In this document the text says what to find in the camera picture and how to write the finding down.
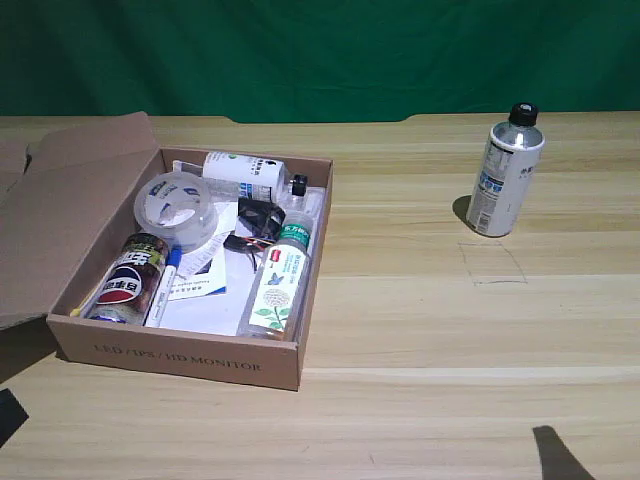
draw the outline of black cap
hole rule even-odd
[[[509,121],[521,127],[533,127],[538,118],[538,107],[533,103],[516,103],[511,108]]]
[[[296,197],[304,197],[307,193],[307,176],[300,173],[296,173],[293,176],[293,184],[291,186],[291,194]]]

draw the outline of bottle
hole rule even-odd
[[[87,318],[143,325],[168,254],[169,246],[161,238],[149,233],[131,235]]]
[[[289,209],[278,241],[264,252],[238,336],[293,340],[309,276],[312,229],[313,219],[303,208]]]
[[[239,183],[240,198],[278,204],[290,180],[289,171],[280,160],[229,152],[209,152],[202,176]]]
[[[507,235],[516,223],[545,143],[537,116],[535,105],[516,103],[509,120],[491,129],[466,217],[482,235]]]

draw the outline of blue marker cap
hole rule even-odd
[[[182,249],[180,247],[173,247],[169,252],[169,258],[167,259],[167,265],[178,268],[180,265],[180,259],[182,258]]]

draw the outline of cap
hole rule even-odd
[[[538,118],[538,107],[533,103],[516,103],[511,108],[509,121],[521,127],[533,127]]]
[[[307,193],[307,179],[306,175],[302,175],[300,173],[296,173],[293,176],[293,184],[291,186],[291,194],[296,197],[304,197],[304,194]]]
[[[180,247],[173,247],[169,252],[169,258],[167,259],[167,265],[172,265],[178,268],[180,260],[182,259],[182,249]]]

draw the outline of soda can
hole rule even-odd
[[[144,325],[168,254],[169,246],[161,238],[149,233],[131,235],[87,318]]]

